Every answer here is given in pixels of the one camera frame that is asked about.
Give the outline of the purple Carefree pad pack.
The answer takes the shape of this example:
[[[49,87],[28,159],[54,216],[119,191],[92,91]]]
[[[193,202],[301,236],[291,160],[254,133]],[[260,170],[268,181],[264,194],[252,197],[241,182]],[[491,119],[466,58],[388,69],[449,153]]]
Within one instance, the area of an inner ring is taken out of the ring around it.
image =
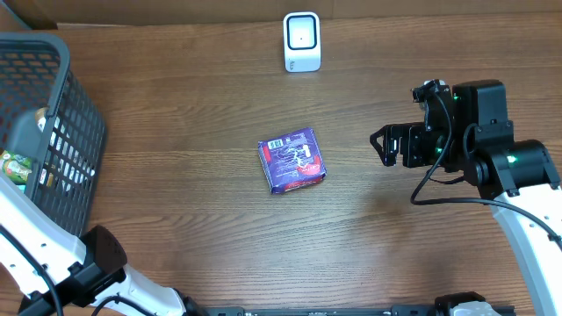
[[[313,128],[260,140],[258,154],[272,194],[320,183],[327,175]]]

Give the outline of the green yellow snack packet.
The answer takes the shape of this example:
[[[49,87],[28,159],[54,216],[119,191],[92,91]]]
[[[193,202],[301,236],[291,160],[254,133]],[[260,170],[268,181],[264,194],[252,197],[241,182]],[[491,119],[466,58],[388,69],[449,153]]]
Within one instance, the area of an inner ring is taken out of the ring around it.
[[[4,150],[1,153],[1,170],[16,185],[27,183],[28,176],[32,173],[32,160],[21,154]]]

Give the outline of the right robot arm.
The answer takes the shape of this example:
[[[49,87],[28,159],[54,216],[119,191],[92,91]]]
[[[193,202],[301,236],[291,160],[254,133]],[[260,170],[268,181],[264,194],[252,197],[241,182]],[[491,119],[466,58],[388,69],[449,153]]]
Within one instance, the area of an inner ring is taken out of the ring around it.
[[[453,86],[434,79],[412,90],[422,122],[386,125],[370,143],[382,163],[403,157],[406,168],[427,167],[413,205],[490,207],[508,239],[539,315],[561,313],[561,177],[546,146],[515,140],[505,85],[495,79]],[[436,169],[459,173],[477,197],[419,199]]]

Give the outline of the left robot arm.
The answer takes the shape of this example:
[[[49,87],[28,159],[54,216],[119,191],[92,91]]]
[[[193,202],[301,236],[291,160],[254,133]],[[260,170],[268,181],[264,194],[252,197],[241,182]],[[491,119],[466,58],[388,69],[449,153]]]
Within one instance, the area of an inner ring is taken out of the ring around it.
[[[123,315],[204,314],[192,298],[130,266],[106,228],[68,233],[7,176],[1,177],[1,263],[25,295],[22,315],[61,315],[68,304]]]

